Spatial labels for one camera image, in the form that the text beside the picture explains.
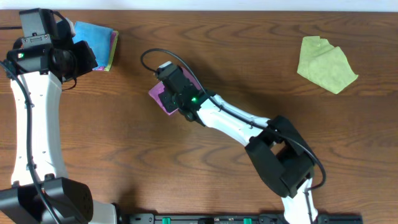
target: green connector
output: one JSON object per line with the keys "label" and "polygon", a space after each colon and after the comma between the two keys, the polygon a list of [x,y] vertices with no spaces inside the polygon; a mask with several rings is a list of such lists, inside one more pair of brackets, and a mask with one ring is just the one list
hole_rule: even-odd
{"label": "green connector", "polygon": [[251,224],[251,218],[244,218],[243,224]]}
{"label": "green connector", "polygon": [[162,224],[171,224],[171,222],[172,222],[171,218],[163,218],[162,219]]}

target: wire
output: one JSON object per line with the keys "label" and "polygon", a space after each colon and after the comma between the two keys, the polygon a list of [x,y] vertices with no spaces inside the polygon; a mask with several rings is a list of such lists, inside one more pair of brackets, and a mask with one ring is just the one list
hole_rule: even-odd
{"label": "wire", "polygon": [[75,88],[76,84],[77,84],[77,78],[73,78],[73,80],[75,81],[75,84],[72,87],[66,88],[66,89],[64,89],[62,91],[67,91],[67,90],[71,90],[71,89]]}
{"label": "wire", "polygon": [[21,26],[0,27],[0,30],[22,29]]}
{"label": "wire", "polygon": [[65,43],[65,42],[67,42],[69,39],[72,38],[72,28],[70,27],[70,23],[69,23],[69,21],[68,21],[63,15],[61,15],[60,12],[58,12],[58,11],[53,11],[53,10],[51,10],[51,12],[52,12],[53,14],[55,14],[56,16],[58,16],[59,18],[61,18],[61,20],[65,21],[65,22],[68,24],[69,31],[71,31],[71,32],[67,32],[68,36],[65,37],[65,38],[63,39],[62,42]]}
{"label": "wire", "polygon": [[[278,136],[278,137],[280,137],[280,138],[282,138],[282,139],[288,140],[288,141],[290,141],[290,142],[293,142],[293,143],[296,144],[297,146],[301,147],[301,148],[304,150],[304,152],[305,152],[309,157],[311,157],[311,159],[314,161],[314,163],[316,163],[316,165],[319,167],[319,169],[321,170],[321,173],[322,173],[322,181],[321,181],[319,184],[317,184],[316,186],[309,187],[309,188],[305,189],[304,193],[305,193],[306,197],[309,197],[309,196],[308,196],[308,192],[309,192],[310,190],[319,189],[320,187],[322,187],[322,186],[326,183],[326,170],[325,170],[324,166],[322,165],[322,163],[320,162],[320,160],[316,157],[316,155],[315,155],[311,150],[307,149],[306,147],[304,147],[303,145],[301,145],[301,144],[300,144],[299,142],[297,142],[296,140],[294,140],[294,139],[292,139],[292,138],[290,138],[290,137],[288,137],[288,136],[286,136],[286,135],[283,135],[283,134],[279,133],[278,131],[275,131],[275,130],[272,130],[272,129],[269,129],[269,128],[265,128],[265,127],[263,127],[263,126],[260,126],[260,125],[258,125],[258,124],[256,124],[256,123],[253,123],[252,121],[246,120],[245,118],[242,118],[242,117],[240,117],[240,116],[238,116],[238,115],[236,115],[236,114],[234,114],[234,113],[232,113],[232,112],[226,110],[225,108],[223,108],[223,105],[219,105],[219,104],[213,99],[213,97],[211,97],[211,96],[207,93],[207,91],[206,91],[206,90],[204,89],[204,87],[201,85],[201,83],[199,82],[198,78],[196,77],[196,75],[194,74],[194,72],[192,71],[192,69],[189,67],[189,65],[188,65],[182,58],[180,58],[178,55],[176,55],[175,53],[173,53],[173,52],[171,52],[171,51],[169,51],[169,50],[165,50],[165,49],[149,49],[149,50],[146,50],[144,53],[142,53],[142,55],[141,55],[141,64],[142,64],[146,69],[148,69],[148,70],[150,70],[150,71],[152,71],[152,72],[157,73],[156,70],[154,70],[154,69],[148,67],[148,66],[144,63],[144,57],[145,57],[145,55],[147,55],[147,54],[150,53],[150,52],[164,52],[164,53],[167,53],[167,54],[169,54],[169,55],[175,57],[177,60],[179,60],[179,61],[184,65],[184,67],[191,73],[192,77],[193,77],[193,78],[195,79],[195,81],[199,84],[199,87],[200,87],[201,90],[204,92],[204,94],[206,94],[206,95],[209,97],[209,100],[210,100],[215,106],[217,106],[220,110],[223,110],[224,112],[228,113],[229,115],[231,115],[231,116],[233,116],[233,117],[235,117],[235,118],[237,118],[237,119],[239,119],[239,120],[241,120],[241,121],[243,121],[243,122],[245,122],[245,123],[247,123],[247,124],[250,124],[250,125],[253,126],[253,127],[256,127],[256,128],[262,129],[262,130],[264,130],[264,131],[270,132],[270,133],[272,133],[272,134],[275,134],[276,136]],[[308,206],[308,214],[310,215],[310,221],[311,221],[311,223],[312,223],[312,214],[311,214],[311,208],[310,208],[309,203],[307,203],[307,206]]]}
{"label": "wire", "polygon": [[35,186],[35,189],[37,191],[37,194],[43,201],[43,204],[45,205],[46,209],[50,212],[52,218],[55,220],[56,224],[61,224],[61,221],[57,214],[54,212],[54,209],[50,202],[47,200],[45,197],[39,181],[37,180],[36,173],[35,173],[35,168],[34,168],[34,163],[33,163],[33,156],[32,156],[32,102],[30,100],[30,97],[28,93],[26,92],[25,87],[21,83],[21,81],[17,78],[17,75],[14,74],[5,64],[4,62],[0,61],[0,65],[5,69],[7,73],[10,74],[13,80],[15,80],[19,86],[19,88],[22,91],[22,94],[24,95],[25,98],[25,105],[26,105],[26,115],[27,115],[27,120],[26,120],[26,156],[27,156],[27,166],[29,168],[30,176],[32,177],[33,180],[33,185]]}

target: brown wooden surface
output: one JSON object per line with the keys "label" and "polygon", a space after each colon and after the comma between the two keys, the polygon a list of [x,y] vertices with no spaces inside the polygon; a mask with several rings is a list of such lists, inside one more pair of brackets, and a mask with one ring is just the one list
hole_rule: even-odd
{"label": "brown wooden surface", "polygon": [[[147,94],[156,83],[139,63],[153,47],[183,57],[203,84],[259,116],[288,117],[328,172],[321,212],[398,223],[398,14],[357,12],[62,11],[120,32],[111,72],[92,72],[60,101],[70,178],[127,212],[258,213],[282,210],[239,143],[167,116]],[[19,25],[1,11],[0,26]],[[21,30],[0,31],[5,58]],[[296,73],[302,37],[340,46],[359,78],[339,95]],[[155,67],[170,57],[148,55]],[[10,187],[16,111],[0,77],[0,189]],[[319,171],[315,182],[320,180]],[[2,214],[1,223],[9,220]]]}

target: white wall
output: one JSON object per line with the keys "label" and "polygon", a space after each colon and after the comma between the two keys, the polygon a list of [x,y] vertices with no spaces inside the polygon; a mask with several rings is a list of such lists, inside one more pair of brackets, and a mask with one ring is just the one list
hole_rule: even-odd
{"label": "white wall", "polygon": [[398,12],[398,0],[0,0],[0,9],[154,9]]}

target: blue cloth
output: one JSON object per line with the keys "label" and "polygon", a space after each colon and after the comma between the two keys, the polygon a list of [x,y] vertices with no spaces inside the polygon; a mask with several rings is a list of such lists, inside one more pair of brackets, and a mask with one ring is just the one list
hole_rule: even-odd
{"label": "blue cloth", "polygon": [[88,46],[93,49],[98,67],[106,67],[109,61],[109,46],[113,29],[78,21],[75,24],[75,31],[76,36],[73,42],[87,41]]}

